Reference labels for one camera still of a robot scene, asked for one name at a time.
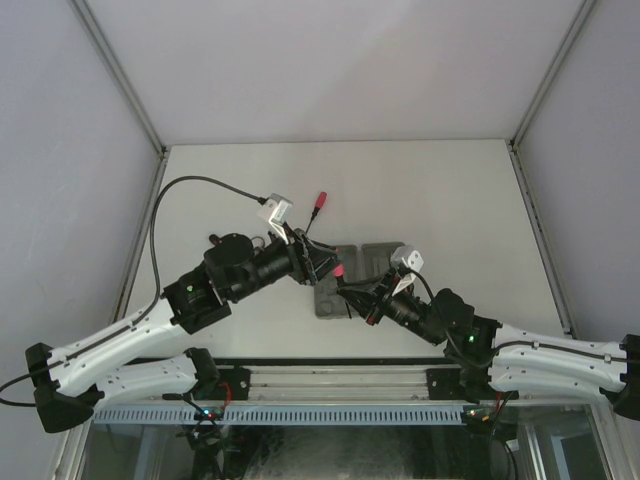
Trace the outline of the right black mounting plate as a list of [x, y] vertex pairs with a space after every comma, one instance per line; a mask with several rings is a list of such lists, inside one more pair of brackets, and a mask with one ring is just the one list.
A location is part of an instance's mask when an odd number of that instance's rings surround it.
[[464, 400], [478, 404], [482, 401], [497, 400], [499, 396], [518, 399], [517, 390], [492, 387], [487, 370], [460, 367], [428, 368], [425, 371], [426, 386], [431, 400]]

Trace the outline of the black tape roll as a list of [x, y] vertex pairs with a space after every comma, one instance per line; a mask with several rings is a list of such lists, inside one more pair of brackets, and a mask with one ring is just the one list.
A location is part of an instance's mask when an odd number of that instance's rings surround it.
[[265, 240], [261, 236], [252, 237], [251, 242], [254, 249], [263, 249], [266, 245]]

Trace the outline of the aluminium frame post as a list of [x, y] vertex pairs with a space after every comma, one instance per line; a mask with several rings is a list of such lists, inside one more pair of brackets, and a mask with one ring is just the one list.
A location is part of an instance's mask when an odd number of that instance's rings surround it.
[[90, 2], [70, 0], [68, 5], [154, 154], [151, 177], [143, 197], [143, 210], [136, 227], [136, 235], [127, 258], [124, 278], [115, 304], [113, 316], [113, 322], [115, 322], [125, 316], [129, 305], [149, 231], [153, 201], [159, 193], [166, 169], [167, 145], [162, 141]]
[[599, 5], [600, 1], [594, 0], [581, 1], [579, 3], [566, 32], [563, 34], [551, 61], [536, 87], [532, 99], [528, 103], [524, 115], [516, 127], [515, 133], [506, 141], [511, 164], [551, 290], [554, 306], [559, 315], [560, 325], [565, 332], [570, 332], [574, 329], [574, 322], [571, 318], [568, 300], [563, 291], [554, 255], [550, 248], [549, 238], [536, 195], [531, 187], [522, 146]]

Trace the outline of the black mounting plate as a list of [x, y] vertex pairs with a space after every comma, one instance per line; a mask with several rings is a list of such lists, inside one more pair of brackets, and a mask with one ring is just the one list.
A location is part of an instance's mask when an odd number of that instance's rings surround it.
[[426, 386], [431, 400], [464, 400], [478, 404], [482, 401], [497, 400], [499, 396], [518, 399], [517, 390], [492, 387], [487, 370], [460, 367], [428, 368], [425, 371]]
[[163, 400], [179, 400], [189, 397], [192, 400], [219, 400], [219, 401], [244, 401], [249, 397], [251, 371], [247, 368], [235, 366], [222, 368], [219, 371], [219, 379], [207, 385], [195, 386], [187, 393], [166, 393]]

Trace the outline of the red screwdriver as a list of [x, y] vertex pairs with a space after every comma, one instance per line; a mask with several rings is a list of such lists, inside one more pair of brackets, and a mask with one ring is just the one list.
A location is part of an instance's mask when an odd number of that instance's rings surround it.
[[325, 191], [321, 191], [315, 201], [309, 222], [307, 224], [307, 227], [305, 229], [305, 232], [308, 233], [311, 226], [313, 225], [314, 221], [316, 220], [317, 216], [319, 215], [319, 213], [321, 212], [321, 210], [323, 209], [326, 200], [327, 200], [327, 193]]
[[345, 271], [342, 264], [336, 266], [333, 270], [333, 276], [335, 278], [337, 290], [342, 289], [346, 285], [344, 274]]

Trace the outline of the aluminium front rail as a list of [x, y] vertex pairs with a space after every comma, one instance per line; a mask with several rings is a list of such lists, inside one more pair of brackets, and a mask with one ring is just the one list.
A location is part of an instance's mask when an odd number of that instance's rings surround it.
[[[214, 383], [219, 371], [196, 368], [192, 361], [160, 361], [126, 366], [96, 382], [102, 393], [98, 406], [126, 404], [161, 398], [166, 393], [187, 393], [195, 386]], [[431, 400], [426, 386], [428, 369], [411, 366], [263, 366], [251, 371], [249, 397], [252, 402], [418, 402]], [[517, 390], [523, 400], [569, 399], [599, 402], [597, 387], [558, 375], [540, 375], [519, 369], [502, 372], [501, 384]]]

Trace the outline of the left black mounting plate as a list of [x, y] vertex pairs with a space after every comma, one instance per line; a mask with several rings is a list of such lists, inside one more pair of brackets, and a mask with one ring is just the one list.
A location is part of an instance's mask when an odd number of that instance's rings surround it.
[[247, 368], [235, 366], [222, 368], [219, 371], [219, 379], [207, 385], [195, 386], [187, 393], [166, 393], [163, 400], [179, 400], [189, 397], [192, 400], [219, 400], [219, 401], [244, 401], [249, 397], [251, 371]]

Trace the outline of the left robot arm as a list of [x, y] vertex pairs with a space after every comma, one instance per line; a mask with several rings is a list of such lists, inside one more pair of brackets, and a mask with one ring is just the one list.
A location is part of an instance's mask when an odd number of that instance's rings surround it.
[[232, 304], [284, 277], [314, 285], [339, 263], [335, 247], [301, 230], [273, 239], [260, 252], [249, 237], [227, 234], [145, 310], [65, 347], [29, 347], [25, 356], [45, 432], [70, 430], [108, 405], [165, 394], [211, 398], [220, 374], [208, 349], [190, 347], [151, 362], [140, 357], [230, 316]]

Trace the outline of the grey plastic tool case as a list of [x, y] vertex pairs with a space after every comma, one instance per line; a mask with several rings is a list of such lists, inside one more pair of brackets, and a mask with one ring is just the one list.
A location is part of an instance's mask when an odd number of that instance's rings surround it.
[[[341, 245], [344, 281], [362, 283], [381, 277], [390, 267], [391, 255], [403, 242], [382, 242], [356, 245]], [[333, 274], [329, 274], [314, 286], [314, 312], [320, 320], [347, 318], [344, 300], [336, 293], [338, 284]]]

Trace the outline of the left aluminium frame post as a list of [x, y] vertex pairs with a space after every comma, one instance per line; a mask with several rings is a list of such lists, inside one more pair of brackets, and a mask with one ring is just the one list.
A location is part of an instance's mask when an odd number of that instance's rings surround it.
[[90, 2], [70, 0], [68, 5], [154, 154], [151, 177], [143, 197], [143, 210], [136, 227], [136, 235], [127, 258], [124, 278], [115, 304], [113, 316], [113, 322], [115, 322], [125, 316], [129, 305], [149, 231], [153, 201], [159, 193], [166, 169], [167, 145], [162, 141]]

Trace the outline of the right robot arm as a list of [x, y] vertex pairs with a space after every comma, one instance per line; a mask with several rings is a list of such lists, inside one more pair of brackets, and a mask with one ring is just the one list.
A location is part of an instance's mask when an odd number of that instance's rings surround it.
[[388, 318], [443, 349], [460, 368], [465, 399], [477, 403], [491, 393], [548, 394], [608, 402], [613, 411], [639, 418], [639, 338], [596, 342], [535, 334], [476, 314], [445, 288], [421, 300], [390, 269], [379, 279], [337, 281], [349, 310], [369, 325]]

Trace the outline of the right aluminium frame post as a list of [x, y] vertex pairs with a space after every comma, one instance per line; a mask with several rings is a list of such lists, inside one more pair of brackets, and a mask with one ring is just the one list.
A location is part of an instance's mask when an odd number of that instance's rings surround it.
[[600, 1], [594, 0], [581, 1], [579, 3], [566, 32], [563, 34], [551, 61], [536, 87], [532, 99], [528, 103], [524, 115], [516, 127], [515, 133], [506, 141], [511, 164], [551, 290], [554, 306], [559, 315], [560, 325], [565, 332], [570, 332], [574, 329], [574, 322], [571, 318], [568, 300], [563, 291], [554, 255], [550, 248], [549, 238], [536, 195], [531, 187], [522, 146], [599, 5]]

